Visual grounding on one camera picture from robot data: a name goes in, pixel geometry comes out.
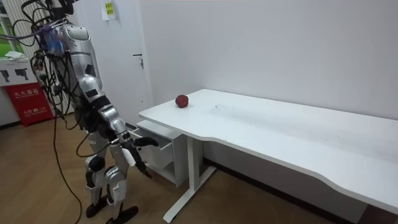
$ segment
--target wooden floor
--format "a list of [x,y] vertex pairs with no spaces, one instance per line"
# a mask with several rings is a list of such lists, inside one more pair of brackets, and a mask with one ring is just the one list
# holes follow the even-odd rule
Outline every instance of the wooden floor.
[[[62,169],[73,191],[83,202],[80,223],[105,223],[108,208],[94,218],[85,217],[90,197],[85,189],[84,160],[75,148],[84,133],[65,129],[59,119],[57,149]],[[16,126],[0,131],[0,222],[7,224],[73,224],[78,203],[59,174],[52,146],[53,121],[28,128]],[[90,153],[84,143],[81,153]],[[113,164],[107,154],[107,166]],[[165,212],[188,189],[178,189],[164,178],[148,179],[135,167],[128,175],[125,208],[137,205],[139,213],[128,223],[166,223]],[[172,222],[174,224],[326,224],[330,223],[274,195],[251,186],[221,171],[216,171]]]

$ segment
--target desk leg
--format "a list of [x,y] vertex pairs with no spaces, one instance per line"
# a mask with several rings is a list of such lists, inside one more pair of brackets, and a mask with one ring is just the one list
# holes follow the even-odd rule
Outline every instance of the desk leg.
[[194,149],[194,139],[187,136],[188,141],[188,170],[189,170],[189,189],[182,195],[182,197],[171,207],[168,212],[164,215],[163,219],[170,223],[177,213],[184,207],[184,205],[191,199],[196,193],[200,186],[205,183],[207,178],[216,170],[215,167],[210,166],[207,170],[199,177],[199,156],[198,150]]

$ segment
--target desk top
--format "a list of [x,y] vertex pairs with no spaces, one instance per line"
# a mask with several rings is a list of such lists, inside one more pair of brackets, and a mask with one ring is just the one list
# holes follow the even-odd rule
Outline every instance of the desk top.
[[142,111],[154,123],[314,176],[398,213],[398,121],[200,90]]

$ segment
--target red apple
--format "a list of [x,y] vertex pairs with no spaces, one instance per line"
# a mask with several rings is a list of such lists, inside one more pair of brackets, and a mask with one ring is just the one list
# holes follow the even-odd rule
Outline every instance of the red apple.
[[175,104],[179,107],[179,108],[185,108],[188,106],[188,97],[185,95],[179,95],[178,97],[176,97],[175,99]]

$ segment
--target window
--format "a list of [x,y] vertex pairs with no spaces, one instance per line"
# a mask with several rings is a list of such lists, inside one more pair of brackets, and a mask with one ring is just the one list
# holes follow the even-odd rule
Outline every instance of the window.
[[[2,0],[0,0],[0,34],[12,35],[12,24],[2,4]],[[18,41],[0,39],[0,57],[5,57],[6,53],[10,50],[23,52]]]

